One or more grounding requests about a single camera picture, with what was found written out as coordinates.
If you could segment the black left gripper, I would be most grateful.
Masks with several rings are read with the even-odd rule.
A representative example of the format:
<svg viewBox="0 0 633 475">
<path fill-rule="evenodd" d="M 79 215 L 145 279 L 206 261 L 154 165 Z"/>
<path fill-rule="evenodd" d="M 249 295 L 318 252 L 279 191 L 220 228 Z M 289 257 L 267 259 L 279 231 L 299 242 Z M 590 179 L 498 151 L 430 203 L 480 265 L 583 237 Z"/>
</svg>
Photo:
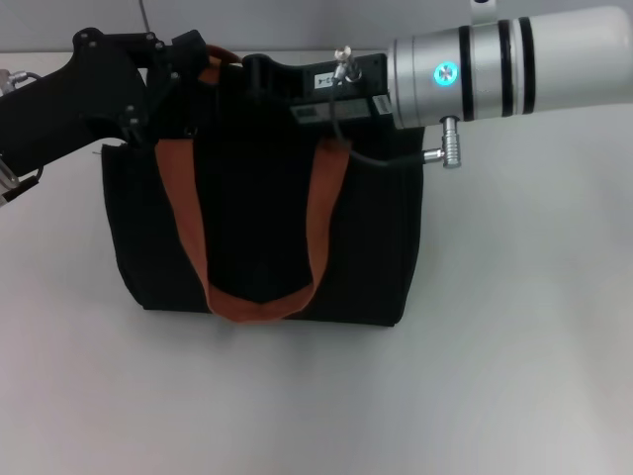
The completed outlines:
<svg viewBox="0 0 633 475">
<path fill-rule="evenodd" d="M 154 147 L 149 97 L 164 99 L 209 65 L 197 30 L 167 45 L 152 34 L 84 29 L 73 47 L 64 67 L 1 97 L 1 160 L 13 173 L 31 173 L 101 139 Z"/>
</svg>

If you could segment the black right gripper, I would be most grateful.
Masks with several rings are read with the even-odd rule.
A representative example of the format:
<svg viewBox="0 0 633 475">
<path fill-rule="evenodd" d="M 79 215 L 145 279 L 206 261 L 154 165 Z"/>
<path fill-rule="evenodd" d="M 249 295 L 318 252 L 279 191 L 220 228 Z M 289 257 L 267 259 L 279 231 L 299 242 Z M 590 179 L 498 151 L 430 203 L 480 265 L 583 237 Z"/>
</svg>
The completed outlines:
<svg viewBox="0 0 633 475">
<path fill-rule="evenodd" d="M 355 59 L 360 78 L 334 82 L 336 61 L 287 65 L 263 54 L 242 63 L 241 110 L 259 127 L 288 126 L 331 132 L 332 119 L 345 132 L 395 128 L 388 96 L 387 57 Z"/>
</svg>

